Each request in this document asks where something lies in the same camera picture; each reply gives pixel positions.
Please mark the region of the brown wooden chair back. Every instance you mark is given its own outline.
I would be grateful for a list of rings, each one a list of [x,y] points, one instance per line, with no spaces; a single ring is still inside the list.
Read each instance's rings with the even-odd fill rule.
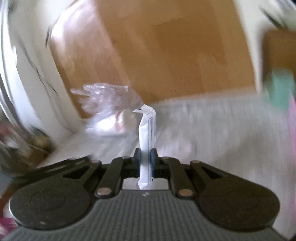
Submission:
[[[295,32],[268,30],[262,40],[262,76],[273,69],[287,69],[295,76]]]

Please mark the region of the clear plastic bag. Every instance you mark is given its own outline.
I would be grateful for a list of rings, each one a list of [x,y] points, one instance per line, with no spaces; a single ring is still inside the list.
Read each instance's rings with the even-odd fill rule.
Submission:
[[[128,85],[108,83],[85,84],[81,89],[71,89],[79,96],[84,112],[91,115],[86,120],[86,130],[94,131],[100,121],[111,121],[124,111],[133,111],[143,105],[142,98]]]

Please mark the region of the wood-pattern cardboard panel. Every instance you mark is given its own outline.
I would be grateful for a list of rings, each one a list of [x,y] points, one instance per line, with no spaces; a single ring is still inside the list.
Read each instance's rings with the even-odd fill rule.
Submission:
[[[75,1],[48,43],[67,90],[130,85],[152,103],[255,88],[233,1]]]

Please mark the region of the pink macaron tin box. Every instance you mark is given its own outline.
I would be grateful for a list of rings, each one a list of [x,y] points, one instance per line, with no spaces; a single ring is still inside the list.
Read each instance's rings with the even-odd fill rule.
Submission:
[[[288,100],[288,125],[290,129],[290,137],[292,144],[292,153],[293,159],[296,159],[296,105],[295,105],[295,97],[291,94]]]

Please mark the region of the white paper cup stack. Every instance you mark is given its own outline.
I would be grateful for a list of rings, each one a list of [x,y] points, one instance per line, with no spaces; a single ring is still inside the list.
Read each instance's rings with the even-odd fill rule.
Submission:
[[[128,109],[102,120],[95,116],[87,130],[98,137],[126,136],[137,130],[137,116]]]

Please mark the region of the grey floral tablecloth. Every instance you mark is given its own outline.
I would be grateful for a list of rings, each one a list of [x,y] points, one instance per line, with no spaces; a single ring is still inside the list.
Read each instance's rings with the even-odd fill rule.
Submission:
[[[275,229],[295,234],[295,160],[284,111],[263,95],[172,100],[154,109],[160,156],[202,161],[269,188],[280,200]]]

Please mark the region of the teal plastic mug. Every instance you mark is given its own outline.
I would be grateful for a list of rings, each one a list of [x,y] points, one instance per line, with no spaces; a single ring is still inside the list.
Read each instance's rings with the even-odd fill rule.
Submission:
[[[295,97],[295,78],[289,69],[273,69],[266,77],[266,87],[270,103],[283,111],[290,106],[290,98]]]

